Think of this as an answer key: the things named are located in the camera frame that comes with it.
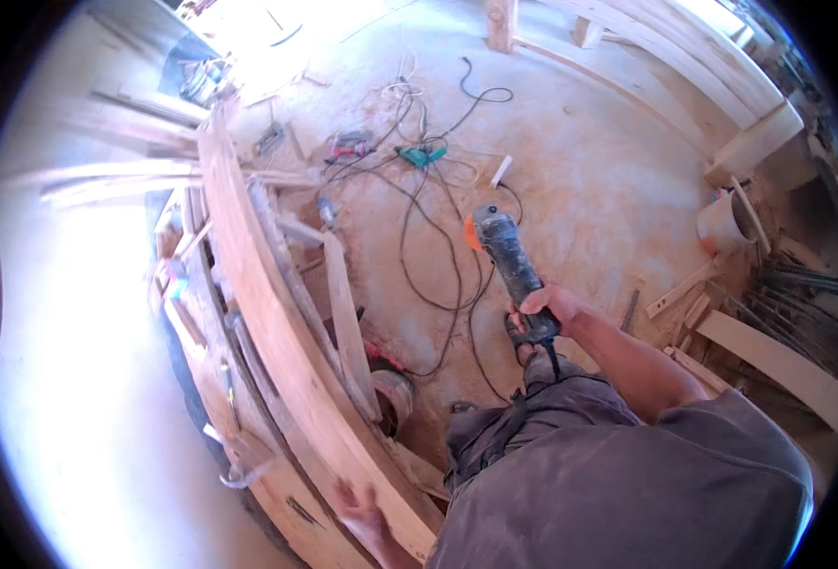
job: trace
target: wall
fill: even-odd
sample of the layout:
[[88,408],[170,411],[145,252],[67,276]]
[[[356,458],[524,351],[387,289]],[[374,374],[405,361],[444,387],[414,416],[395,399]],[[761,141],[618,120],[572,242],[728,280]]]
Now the wall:
[[[164,58],[76,11],[19,95],[0,179],[143,157],[61,117],[128,112],[85,94],[99,81],[156,89]],[[289,566],[220,484],[185,410],[146,305],[143,197],[56,211],[38,190],[0,184],[0,441],[52,547],[72,567]]]

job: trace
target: dusty floor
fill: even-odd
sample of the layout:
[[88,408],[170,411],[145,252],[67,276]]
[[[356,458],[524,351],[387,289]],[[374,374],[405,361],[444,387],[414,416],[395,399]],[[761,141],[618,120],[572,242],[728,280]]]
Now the dusty floor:
[[[410,83],[423,90],[430,131],[440,132],[472,102],[460,91],[467,70],[460,58],[468,57],[473,71],[465,85],[470,93],[504,86],[515,97],[503,104],[481,103],[448,135],[447,157],[479,170],[478,182],[470,183],[470,166],[441,163],[460,219],[487,202],[517,211],[504,189],[488,188],[503,155],[510,154],[514,164],[504,182],[523,201],[521,238],[536,269],[618,321],[633,289],[641,289],[632,334],[657,347],[667,345],[687,303],[653,321],[642,306],[708,259],[699,247],[696,229],[697,212],[708,204],[710,192],[701,176],[701,154],[643,109],[572,69],[522,48],[513,55],[489,50],[483,41],[485,26],[478,2],[421,2],[403,8],[347,40],[333,55],[312,58],[309,74],[332,85],[292,84],[276,100],[275,118],[292,122],[305,152],[316,149],[310,165],[322,167],[322,143],[338,130],[371,130],[380,135],[390,129],[398,97],[384,93],[384,87],[397,82],[401,66],[401,74],[410,74],[414,65]],[[584,52],[568,41],[568,29],[559,10],[522,3],[520,33],[525,37],[619,77],[669,113],[690,116],[701,126],[710,148],[731,136],[734,125],[693,85],[647,52],[607,43]],[[253,141],[269,117],[267,105],[249,109],[235,126],[237,137]],[[413,113],[404,122],[407,136],[414,136],[417,120],[418,113]],[[391,156],[394,144],[405,143],[394,134],[377,156],[362,164],[377,164]],[[272,164],[285,169],[305,166],[288,145],[272,157]],[[379,172],[411,192],[422,181],[421,173],[399,160]],[[355,300],[366,307],[365,337],[411,370],[431,370],[442,353],[451,313],[422,302],[403,276],[399,242],[409,199],[370,174],[331,184],[322,194],[341,208],[338,221],[349,248]],[[303,220],[320,224],[314,208],[316,192],[289,191],[281,199]],[[479,276],[473,253],[461,236],[461,220],[433,176],[419,202],[453,239],[465,302]],[[426,296],[446,305],[457,301],[447,243],[415,211],[405,258],[417,288]],[[487,276],[491,265],[487,258],[481,261]],[[323,279],[320,268],[308,273],[310,286],[320,288]],[[521,385],[521,369],[502,325],[506,306],[504,285],[496,276],[472,322],[481,364],[504,397]],[[561,339],[559,349],[595,370],[570,340]],[[449,403],[502,404],[472,358],[466,310],[460,312],[441,369],[413,380],[419,388],[417,411],[401,438],[443,468],[442,434]]]

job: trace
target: foot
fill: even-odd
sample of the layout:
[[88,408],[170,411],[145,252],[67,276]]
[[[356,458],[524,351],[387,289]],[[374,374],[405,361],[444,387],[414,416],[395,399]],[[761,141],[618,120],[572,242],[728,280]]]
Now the foot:
[[522,341],[516,338],[517,336],[521,336],[523,332],[520,330],[520,326],[515,319],[519,319],[518,313],[504,313],[504,329],[507,331],[507,336],[511,339],[511,343],[514,346],[517,363],[521,367],[526,367],[526,361],[533,355],[534,348],[528,341]]

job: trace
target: person's right hand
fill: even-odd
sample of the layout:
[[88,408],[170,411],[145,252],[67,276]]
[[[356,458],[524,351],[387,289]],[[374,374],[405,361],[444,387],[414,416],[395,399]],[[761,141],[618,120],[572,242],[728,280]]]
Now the person's right hand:
[[588,307],[570,290],[565,289],[549,277],[540,277],[544,287],[534,290],[520,305],[520,312],[535,314],[548,307],[552,314],[561,322],[561,335],[570,336],[573,319],[588,310]]

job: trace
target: person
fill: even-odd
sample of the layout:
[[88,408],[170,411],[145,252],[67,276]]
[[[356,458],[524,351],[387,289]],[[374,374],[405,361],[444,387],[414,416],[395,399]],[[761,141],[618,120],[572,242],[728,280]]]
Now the person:
[[[810,468],[734,389],[710,399],[675,361],[546,281],[519,310],[548,307],[602,370],[505,328],[526,394],[451,406],[451,503],[427,567],[776,567],[810,518]],[[367,488],[340,481],[338,515],[381,567],[419,566]]]

